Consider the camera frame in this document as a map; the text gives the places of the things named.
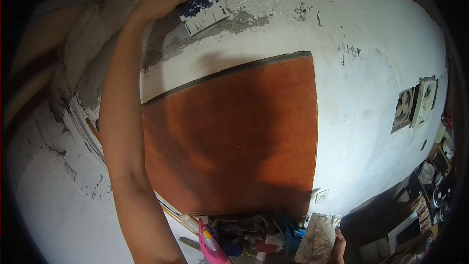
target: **wall plate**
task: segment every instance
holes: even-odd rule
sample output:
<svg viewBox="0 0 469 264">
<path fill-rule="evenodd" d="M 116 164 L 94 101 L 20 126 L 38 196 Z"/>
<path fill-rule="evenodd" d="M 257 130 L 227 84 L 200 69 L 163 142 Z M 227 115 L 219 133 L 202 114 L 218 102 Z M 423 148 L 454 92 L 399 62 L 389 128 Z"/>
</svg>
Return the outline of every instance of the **wall plate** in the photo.
<svg viewBox="0 0 469 264">
<path fill-rule="evenodd" d="M 417 128 L 428 120 L 433 100 L 435 99 L 436 90 L 436 80 L 427 79 L 420 81 L 414 117 L 410 122 L 410 127 Z"/>
<path fill-rule="evenodd" d="M 317 193 L 314 204 L 319 204 L 319 203 L 324 202 L 327 199 L 327 196 L 329 196 L 329 190 L 325 190 L 325 191 Z"/>
</svg>

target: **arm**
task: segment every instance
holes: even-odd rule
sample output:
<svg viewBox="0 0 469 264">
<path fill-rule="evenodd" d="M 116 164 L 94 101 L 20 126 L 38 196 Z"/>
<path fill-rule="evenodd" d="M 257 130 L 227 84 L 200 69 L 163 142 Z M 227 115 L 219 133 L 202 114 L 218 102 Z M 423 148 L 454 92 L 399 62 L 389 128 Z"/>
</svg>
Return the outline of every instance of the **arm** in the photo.
<svg viewBox="0 0 469 264">
<path fill-rule="evenodd" d="M 185 263 L 145 170 L 139 90 L 146 26 L 185 1 L 141 0 L 120 32 L 104 81 L 102 146 L 120 227 L 135 263 Z"/>
</svg>

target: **electrical outlet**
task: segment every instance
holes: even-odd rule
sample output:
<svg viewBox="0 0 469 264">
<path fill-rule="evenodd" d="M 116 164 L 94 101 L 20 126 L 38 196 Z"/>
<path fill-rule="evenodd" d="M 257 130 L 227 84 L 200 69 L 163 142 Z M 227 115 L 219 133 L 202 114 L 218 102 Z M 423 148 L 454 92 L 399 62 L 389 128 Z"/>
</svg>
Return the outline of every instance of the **electrical outlet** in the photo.
<svg viewBox="0 0 469 264">
<path fill-rule="evenodd" d="M 317 193 L 316 194 L 316 200 L 314 201 L 314 204 L 319 204 L 319 203 L 325 202 L 328 195 L 329 195 L 329 190 L 325 190 L 325 191 Z"/>
</svg>

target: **pink bag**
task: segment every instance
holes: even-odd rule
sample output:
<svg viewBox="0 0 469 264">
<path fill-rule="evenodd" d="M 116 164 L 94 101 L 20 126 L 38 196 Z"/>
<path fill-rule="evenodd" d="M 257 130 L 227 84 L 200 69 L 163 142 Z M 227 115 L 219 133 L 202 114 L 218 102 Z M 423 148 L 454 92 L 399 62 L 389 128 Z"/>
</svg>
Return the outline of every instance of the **pink bag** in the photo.
<svg viewBox="0 0 469 264">
<path fill-rule="evenodd" d="M 197 235 L 199 237 L 199 243 L 200 243 L 200 249 L 202 250 L 202 254 L 207 258 L 208 262 L 210 264 L 231 264 L 230 259 L 228 256 L 226 256 L 225 252 L 220 248 L 220 245 L 215 241 L 214 239 L 214 244 L 216 251 L 210 250 L 207 245 L 205 244 L 205 240 L 203 238 L 203 227 L 207 230 L 207 232 L 210 234 L 210 236 L 213 238 L 213 235 L 210 233 L 208 230 L 208 227 L 205 226 L 202 223 L 202 220 L 199 220 L 199 234 Z"/>
</svg>

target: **orange wooden door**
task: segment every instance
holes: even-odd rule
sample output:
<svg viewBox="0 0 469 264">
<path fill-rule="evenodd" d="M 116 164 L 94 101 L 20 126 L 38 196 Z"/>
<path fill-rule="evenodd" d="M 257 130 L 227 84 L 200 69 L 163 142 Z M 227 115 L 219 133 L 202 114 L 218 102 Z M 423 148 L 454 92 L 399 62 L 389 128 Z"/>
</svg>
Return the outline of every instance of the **orange wooden door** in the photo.
<svg viewBox="0 0 469 264">
<path fill-rule="evenodd" d="M 142 109 L 151 185 L 179 211 L 306 214 L 318 140 L 313 60 L 271 61 L 201 79 Z"/>
</svg>

